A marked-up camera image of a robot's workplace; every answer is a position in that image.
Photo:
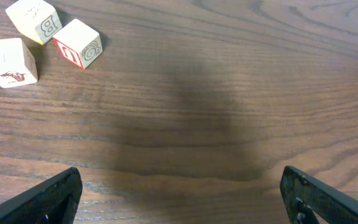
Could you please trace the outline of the yellow bordered block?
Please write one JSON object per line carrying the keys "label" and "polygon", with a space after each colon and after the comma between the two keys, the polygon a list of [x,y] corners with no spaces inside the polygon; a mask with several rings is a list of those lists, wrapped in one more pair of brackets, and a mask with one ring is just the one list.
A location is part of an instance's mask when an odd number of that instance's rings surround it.
{"label": "yellow bordered block", "polygon": [[40,45],[45,45],[63,27],[57,10],[43,0],[18,0],[5,12],[22,35]]}

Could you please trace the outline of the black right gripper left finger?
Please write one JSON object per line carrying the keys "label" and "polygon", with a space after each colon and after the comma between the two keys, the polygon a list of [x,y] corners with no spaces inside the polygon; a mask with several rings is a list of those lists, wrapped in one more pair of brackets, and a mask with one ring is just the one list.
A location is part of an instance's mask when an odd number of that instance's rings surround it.
{"label": "black right gripper left finger", "polygon": [[0,204],[0,223],[72,224],[83,184],[71,167]]}

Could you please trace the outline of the yellow white block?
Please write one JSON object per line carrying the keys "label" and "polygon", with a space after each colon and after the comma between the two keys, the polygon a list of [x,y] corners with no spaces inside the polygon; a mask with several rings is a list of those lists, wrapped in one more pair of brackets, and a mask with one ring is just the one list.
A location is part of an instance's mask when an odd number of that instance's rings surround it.
{"label": "yellow white block", "polygon": [[20,38],[0,39],[0,87],[38,82],[35,58]]}

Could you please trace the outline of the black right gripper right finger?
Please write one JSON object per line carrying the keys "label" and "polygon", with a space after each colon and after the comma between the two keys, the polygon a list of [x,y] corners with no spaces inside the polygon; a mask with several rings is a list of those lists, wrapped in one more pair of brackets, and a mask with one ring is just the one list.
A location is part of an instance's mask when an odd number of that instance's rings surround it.
{"label": "black right gripper right finger", "polygon": [[286,166],[280,192],[291,223],[358,223],[358,201],[315,179],[305,172]]}

